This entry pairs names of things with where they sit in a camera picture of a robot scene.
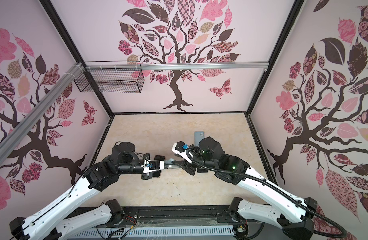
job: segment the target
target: wall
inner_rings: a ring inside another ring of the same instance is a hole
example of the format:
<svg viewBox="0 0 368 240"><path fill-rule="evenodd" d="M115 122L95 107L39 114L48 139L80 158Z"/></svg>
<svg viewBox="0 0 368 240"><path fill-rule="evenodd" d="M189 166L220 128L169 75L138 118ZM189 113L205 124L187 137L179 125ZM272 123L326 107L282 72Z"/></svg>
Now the wall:
<svg viewBox="0 0 368 240"><path fill-rule="evenodd" d="M252 118L279 185L368 239L368 0L306 2Z"/></svg>
<svg viewBox="0 0 368 240"><path fill-rule="evenodd" d="M85 61L160 64L268 61L293 1L53 4ZM104 96L114 112L246 111L261 73L262 69L144 71L141 94Z"/></svg>
<svg viewBox="0 0 368 240"><path fill-rule="evenodd" d="M38 1L0 1L0 142L74 62ZM74 183L107 122L93 93L60 95L0 167L0 239Z"/></svg>

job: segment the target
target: wire basket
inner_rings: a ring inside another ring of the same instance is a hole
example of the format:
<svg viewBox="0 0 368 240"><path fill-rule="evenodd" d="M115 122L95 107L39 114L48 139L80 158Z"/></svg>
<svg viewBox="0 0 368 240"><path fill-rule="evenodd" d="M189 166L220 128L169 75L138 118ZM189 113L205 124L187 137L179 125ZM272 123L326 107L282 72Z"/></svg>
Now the wire basket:
<svg viewBox="0 0 368 240"><path fill-rule="evenodd" d="M93 92L89 80L94 80L99 91L110 93L141 93L144 76L139 61L124 61L127 65L88 66L75 78L80 92Z"/></svg>

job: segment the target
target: silver metal bar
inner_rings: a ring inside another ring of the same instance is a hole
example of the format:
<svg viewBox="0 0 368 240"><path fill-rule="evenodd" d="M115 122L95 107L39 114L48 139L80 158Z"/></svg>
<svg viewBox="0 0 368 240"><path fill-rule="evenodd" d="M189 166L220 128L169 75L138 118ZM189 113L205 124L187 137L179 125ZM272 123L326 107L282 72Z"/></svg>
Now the silver metal bar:
<svg viewBox="0 0 368 240"><path fill-rule="evenodd" d="M87 65L86 69L121 69L135 68L135 64L122 65ZM169 64L142 64L142 70L181 70L181 69L215 69L215 68L267 68L268 62L234 62L234 63L169 63Z"/></svg>
<svg viewBox="0 0 368 240"><path fill-rule="evenodd" d="M47 111L49 106L55 102L57 97L71 83L74 76L81 73L81 63L75 63L50 89L47 95L32 109L30 113L14 128L14 130L0 143L0 165L5 161L14 148L23 140L36 122Z"/></svg>

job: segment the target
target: butterfly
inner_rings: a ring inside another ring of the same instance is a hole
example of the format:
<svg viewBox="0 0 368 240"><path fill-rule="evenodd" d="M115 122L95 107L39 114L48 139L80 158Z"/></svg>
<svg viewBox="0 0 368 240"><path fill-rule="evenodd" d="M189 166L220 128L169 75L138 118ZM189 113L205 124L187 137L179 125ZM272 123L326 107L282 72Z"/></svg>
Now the butterfly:
<svg viewBox="0 0 368 240"><path fill-rule="evenodd" d="M223 86L221 88L210 88L209 90L216 94L221 99L221 96L227 93L231 93L231 88L229 87L231 82L231 79L228 79L224 82Z"/></svg>
<svg viewBox="0 0 368 240"><path fill-rule="evenodd" d="M84 100L84 108L85 108L85 111L87 112L87 114L83 118L83 121L81 122L82 126L87 125L88 123L89 124L94 123L95 118L92 115L94 115L95 111L97 111L93 107L90 107L89 104L85 100Z"/></svg>

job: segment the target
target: pink wall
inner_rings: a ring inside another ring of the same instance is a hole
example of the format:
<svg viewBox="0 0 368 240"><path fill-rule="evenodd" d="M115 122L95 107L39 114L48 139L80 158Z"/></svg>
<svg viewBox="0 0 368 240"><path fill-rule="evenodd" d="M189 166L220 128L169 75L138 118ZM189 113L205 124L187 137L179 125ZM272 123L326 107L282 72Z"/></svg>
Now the pink wall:
<svg viewBox="0 0 368 240"><path fill-rule="evenodd" d="M74 62L38 1L0 2L0 142ZM0 239L71 186L107 122L95 94L72 83L60 95L0 167Z"/></svg>
<svg viewBox="0 0 368 240"><path fill-rule="evenodd" d="M84 60L140 60L143 64L267 61L292 3L293 0L53 1ZM173 71L172 77L168 70L144 71L141 94L104 96L114 112L247 110L262 69L206 71ZM183 73L190 80L182 79ZM230 86L222 88L228 79Z"/></svg>
<svg viewBox="0 0 368 240"><path fill-rule="evenodd" d="M368 239L368 0L306 2L252 118L279 185Z"/></svg>

